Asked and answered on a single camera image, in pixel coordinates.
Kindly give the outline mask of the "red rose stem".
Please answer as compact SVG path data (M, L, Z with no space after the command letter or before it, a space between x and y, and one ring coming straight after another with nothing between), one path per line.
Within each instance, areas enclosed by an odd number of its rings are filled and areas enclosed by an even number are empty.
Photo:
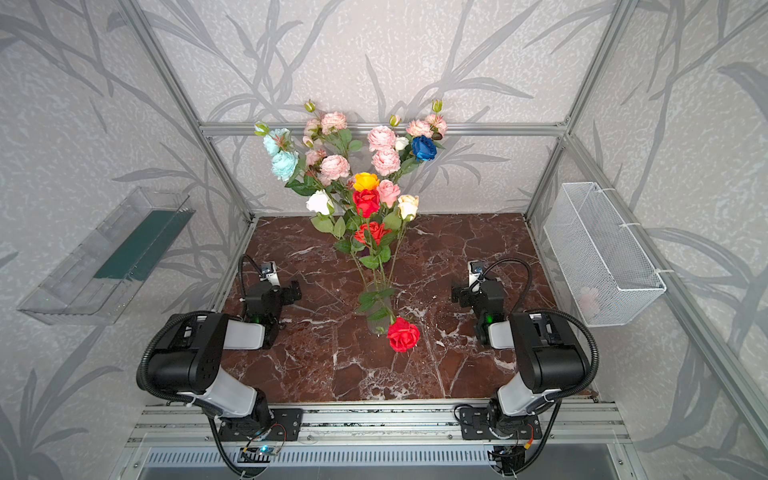
M378 222L368 222L360 226L351 239L351 253L356 263L372 272L376 287L384 287L388 277L384 266L392 258L390 244L394 232Z
M363 307L360 306L361 295L363 293L364 291L358 296L357 312L364 316ZM390 348L393 351L397 353L405 353L417 346L421 339L421 331L414 323L411 323L405 318L398 316L395 312L395 309L394 315L395 320L390 325L388 332L382 336L386 337Z

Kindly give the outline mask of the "clear acrylic wall shelf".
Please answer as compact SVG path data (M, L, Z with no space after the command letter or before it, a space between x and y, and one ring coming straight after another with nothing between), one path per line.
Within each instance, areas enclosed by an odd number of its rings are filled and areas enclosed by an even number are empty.
M47 325L114 324L194 215L189 198L135 188L18 310Z

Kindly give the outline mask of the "pink lisianthus flower stem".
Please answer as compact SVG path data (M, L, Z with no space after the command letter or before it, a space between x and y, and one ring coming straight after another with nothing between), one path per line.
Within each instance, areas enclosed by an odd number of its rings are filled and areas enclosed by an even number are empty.
M441 140L447 130L448 125L441 115L443 101L434 100L431 105L431 112L424 119L411 121L406 127L406 132L412 138L426 137L433 140Z

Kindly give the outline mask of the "pink peony stem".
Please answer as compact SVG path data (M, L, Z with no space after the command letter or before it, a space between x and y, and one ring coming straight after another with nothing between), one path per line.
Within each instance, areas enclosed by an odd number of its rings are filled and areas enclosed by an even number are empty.
M328 194L334 194L338 203L347 206L346 180L351 175L349 161L342 155L325 157L320 164L319 180Z

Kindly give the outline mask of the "peach rose stem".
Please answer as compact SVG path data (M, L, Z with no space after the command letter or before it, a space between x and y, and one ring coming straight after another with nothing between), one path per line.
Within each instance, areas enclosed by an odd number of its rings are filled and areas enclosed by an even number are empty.
M401 195L398 198L397 212L398 212L398 217L401 220L401 224L396 237L395 251L392 254L392 257L390 260L391 266L390 266L390 272L388 276L389 281L392 281L394 279L395 266L397 263L400 246L405 237L408 224L415 219L415 217L418 214L418 210L419 210L418 196Z

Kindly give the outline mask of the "blue rose stem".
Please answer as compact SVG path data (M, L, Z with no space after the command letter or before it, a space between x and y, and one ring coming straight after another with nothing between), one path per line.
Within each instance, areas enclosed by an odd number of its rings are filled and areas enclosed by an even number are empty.
M437 146L433 140L427 136L413 137L410 142L411 153L422 162L434 160L437 155Z

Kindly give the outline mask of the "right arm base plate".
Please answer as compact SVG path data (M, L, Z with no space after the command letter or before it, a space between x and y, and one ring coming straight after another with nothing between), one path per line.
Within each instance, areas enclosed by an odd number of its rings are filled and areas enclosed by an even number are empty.
M453 416L463 440L512 440L528 442L543 438L538 417L533 414L505 415L495 402L486 406L458 404Z

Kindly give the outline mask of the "aluminium front rail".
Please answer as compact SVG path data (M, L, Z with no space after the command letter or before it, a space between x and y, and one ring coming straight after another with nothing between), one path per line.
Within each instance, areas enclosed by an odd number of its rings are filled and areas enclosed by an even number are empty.
M459 404L482 407L484 399L437 399L283 403L278 409L301 409L301 421L275 428L268 442L285 447L459 445L462 433L477 432L457 417ZM589 398L565 400L548 435L554 444L626 444L628 429L614 403ZM128 447L212 447L213 435L199 410L184 406L146 407L129 434Z

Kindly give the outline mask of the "orange rose stem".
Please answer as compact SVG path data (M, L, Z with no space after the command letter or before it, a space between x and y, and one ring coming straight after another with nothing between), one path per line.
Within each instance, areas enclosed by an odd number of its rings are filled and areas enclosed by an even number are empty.
M362 192L367 190L374 191L378 188L379 184L380 184L380 180L377 174L363 172L355 175L352 188L356 192Z

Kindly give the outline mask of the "red rose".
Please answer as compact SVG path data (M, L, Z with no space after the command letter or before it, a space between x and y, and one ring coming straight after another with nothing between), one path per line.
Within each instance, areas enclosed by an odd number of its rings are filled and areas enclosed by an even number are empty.
M356 232L358 231L360 226L364 223L374 221L382 224L381 222L382 219L379 214L379 208L380 208L379 193L377 192L377 190L374 190L374 191L367 190L362 192L354 191L353 202L355 206L355 220L359 223L359 226Z

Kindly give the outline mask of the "pink rose bouquet stem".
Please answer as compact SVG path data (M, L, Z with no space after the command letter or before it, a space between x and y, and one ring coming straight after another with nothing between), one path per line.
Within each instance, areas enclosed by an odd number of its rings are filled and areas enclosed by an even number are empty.
M328 156L322 140L320 119L312 118L306 122L302 142L308 149L306 153L307 165L319 168L321 162Z

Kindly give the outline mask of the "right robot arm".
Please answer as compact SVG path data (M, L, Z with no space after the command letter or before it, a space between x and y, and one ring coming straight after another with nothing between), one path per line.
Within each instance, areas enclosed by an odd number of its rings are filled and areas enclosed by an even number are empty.
M486 409L488 424L500 431L585 390L599 369L594 336L577 318L553 309L504 311L505 292L496 280L454 283L451 301L476 316L482 345L512 350L517 374L499 387Z

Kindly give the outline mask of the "pink white carnation stem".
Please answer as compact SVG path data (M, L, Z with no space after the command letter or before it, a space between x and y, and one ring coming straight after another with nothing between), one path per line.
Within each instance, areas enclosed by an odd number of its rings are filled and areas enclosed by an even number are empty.
M321 120L324 146L330 145L343 155L358 152L362 149L362 142L353 138L348 128L347 118L343 113L322 113L312 100L304 103L304 109L313 115L312 118Z

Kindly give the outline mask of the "small pink rose stem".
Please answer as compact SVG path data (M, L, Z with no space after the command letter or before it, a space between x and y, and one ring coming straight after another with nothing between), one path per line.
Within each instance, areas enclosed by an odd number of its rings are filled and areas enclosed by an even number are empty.
M377 187L379 193L379 214L382 226L387 231L396 232L402 226L402 219L398 207L398 199L401 194L400 187L390 180L382 180Z

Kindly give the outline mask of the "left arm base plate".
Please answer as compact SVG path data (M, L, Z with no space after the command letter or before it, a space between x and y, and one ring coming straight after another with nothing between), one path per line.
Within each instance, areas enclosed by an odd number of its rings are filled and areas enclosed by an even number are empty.
M276 408L256 416L223 418L217 433L223 442L250 439L294 442L298 440L303 413L301 408Z

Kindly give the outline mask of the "green circuit board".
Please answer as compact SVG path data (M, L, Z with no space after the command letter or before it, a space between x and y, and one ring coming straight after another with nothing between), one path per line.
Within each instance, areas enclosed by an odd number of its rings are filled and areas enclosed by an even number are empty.
M239 463L266 464L278 457L282 451L279 445L260 445L244 447L238 457Z

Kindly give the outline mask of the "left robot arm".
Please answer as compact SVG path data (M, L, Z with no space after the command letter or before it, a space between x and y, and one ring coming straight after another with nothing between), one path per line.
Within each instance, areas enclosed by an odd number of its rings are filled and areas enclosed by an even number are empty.
M207 415L243 421L256 430L273 422L265 394L221 367L226 350L267 350L277 339L282 309L302 299L299 282L287 287L262 280L243 298L243 317L212 311L175 314L158 331L139 362L137 385Z

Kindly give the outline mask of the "pink ranunculus stem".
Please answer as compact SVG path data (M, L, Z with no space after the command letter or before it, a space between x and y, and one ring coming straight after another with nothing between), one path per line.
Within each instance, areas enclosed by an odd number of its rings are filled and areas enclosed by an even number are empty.
M398 137L387 126L376 126L367 135L369 150L373 153L372 165L381 176L387 176L400 169L401 160L396 148Z

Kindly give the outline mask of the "pale green hydrangea stem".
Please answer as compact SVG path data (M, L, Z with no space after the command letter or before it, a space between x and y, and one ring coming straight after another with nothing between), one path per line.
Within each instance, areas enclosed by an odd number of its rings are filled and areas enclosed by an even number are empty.
M295 145L289 129L272 129L265 123L257 122L254 133L262 138L264 149L271 159L272 174L284 182L285 188L302 197L310 197L318 190L316 182L308 174L306 156Z

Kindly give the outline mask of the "white rosebud stem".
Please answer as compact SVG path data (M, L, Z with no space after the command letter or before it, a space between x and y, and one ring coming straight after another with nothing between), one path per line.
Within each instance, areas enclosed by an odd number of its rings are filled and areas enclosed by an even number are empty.
M347 254L353 261L362 281L367 286L367 277L363 273L358 253L353 246L352 228L355 226L348 210L343 204L334 200L325 190L314 192L306 201L306 208L314 214L311 223L321 232L335 238L334 247L341 253Z

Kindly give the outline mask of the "clear frosted glass vase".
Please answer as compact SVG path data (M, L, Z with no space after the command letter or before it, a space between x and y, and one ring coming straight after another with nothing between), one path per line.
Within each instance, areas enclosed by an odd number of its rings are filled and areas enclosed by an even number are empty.
M371 283L361 295L360 306L363 307L368 329L376 336L385 335L395 320L392 306L394 293L390 286Z

